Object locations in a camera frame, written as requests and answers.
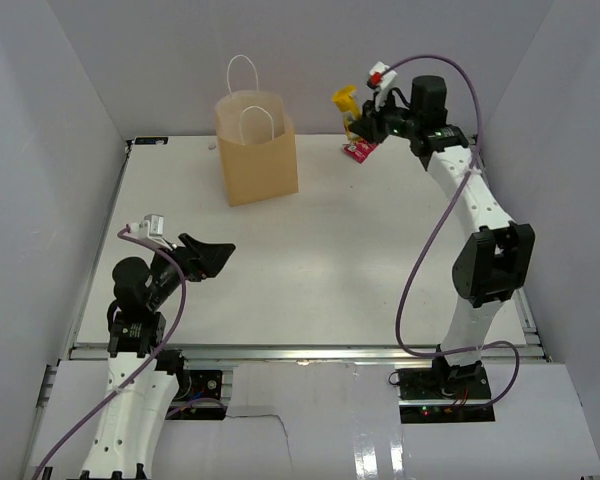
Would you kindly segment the small yellow snack bar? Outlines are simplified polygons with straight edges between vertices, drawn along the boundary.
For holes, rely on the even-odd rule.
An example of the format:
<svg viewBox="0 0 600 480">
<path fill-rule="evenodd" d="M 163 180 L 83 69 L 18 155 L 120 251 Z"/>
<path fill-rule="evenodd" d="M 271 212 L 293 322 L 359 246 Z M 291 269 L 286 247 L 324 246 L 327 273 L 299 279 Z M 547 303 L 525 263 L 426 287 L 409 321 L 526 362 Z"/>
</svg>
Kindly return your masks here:
<svg viewBox="0 0 600 480">
<path fill-rule="evenodd" d="M 357 120 L 361 113 L 357 101 L 357 90 L 354 85 L 347 85 L 332 95 L 332 102 L 342 115 L 345 134 L 349 141 L 359 138 L 351 130 L 352 123 Z"/>
</svg>

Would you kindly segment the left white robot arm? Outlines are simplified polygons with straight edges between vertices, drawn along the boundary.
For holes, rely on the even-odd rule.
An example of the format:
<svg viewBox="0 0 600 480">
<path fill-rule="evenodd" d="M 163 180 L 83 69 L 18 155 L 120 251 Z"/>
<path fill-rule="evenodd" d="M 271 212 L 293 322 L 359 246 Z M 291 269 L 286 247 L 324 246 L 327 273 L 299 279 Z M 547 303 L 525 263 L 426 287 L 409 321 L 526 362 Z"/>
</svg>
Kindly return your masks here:
<svg viewBox="0 0 600 480">
<path fill-rule="evenodd" d="M 120 260 L 112 270 L 114 300 L 107 312 L 107 388 L 98 426 L 81 467 L 82 479 L 149 479 L 173 399 L 185 396 L 191 374 L 180 350 L 167 348 L 173 330 L 160 308 L 189 282 L 216 277 L 235 247 L 203 243 L 186 233 L 178 245 L 147 237 L 153 258 Z"/>
</svg>

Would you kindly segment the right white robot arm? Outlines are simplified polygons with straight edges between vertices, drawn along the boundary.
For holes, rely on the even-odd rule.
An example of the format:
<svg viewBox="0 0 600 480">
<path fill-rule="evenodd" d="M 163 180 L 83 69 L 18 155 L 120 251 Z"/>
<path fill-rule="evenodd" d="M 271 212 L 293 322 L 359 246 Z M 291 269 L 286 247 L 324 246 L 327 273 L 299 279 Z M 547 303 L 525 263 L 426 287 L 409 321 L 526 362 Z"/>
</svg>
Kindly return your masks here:
<svg viewBox="0 0 600 480">
<path fill-rule="evenodd" d="M 487 186 L 462 130 L 447 121 L 443 78 L 413 79 L 405 107 L 396 104 L 393 72 L 373 72 L 372 99 L 350 126 L 364 140 L 379 144 L 388 136 L 409 141 L 412 153 L 447 196 L 466 242 L 451 277 L 458 300 L 449 330 L 432 361 L 433 390 L 452 399 L 482 368 L 481 351 L 496 314 L 526 280 L 535 232 L 505 212 Z"/>
</svg>

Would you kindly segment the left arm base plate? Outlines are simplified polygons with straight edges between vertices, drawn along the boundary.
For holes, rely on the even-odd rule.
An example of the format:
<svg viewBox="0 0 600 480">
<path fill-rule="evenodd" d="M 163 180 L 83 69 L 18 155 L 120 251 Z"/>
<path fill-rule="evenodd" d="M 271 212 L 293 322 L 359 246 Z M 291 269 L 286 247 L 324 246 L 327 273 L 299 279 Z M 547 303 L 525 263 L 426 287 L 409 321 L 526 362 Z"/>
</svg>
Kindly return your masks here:
<svg viewBox="0 0 600 480">
<path fill-rule="evenodd" d="M 223 372 L 221 370 L 188 370 L 179 377 L 179 389 L 173 403 L 199 398 L 221 399 Z"/>
</svg>

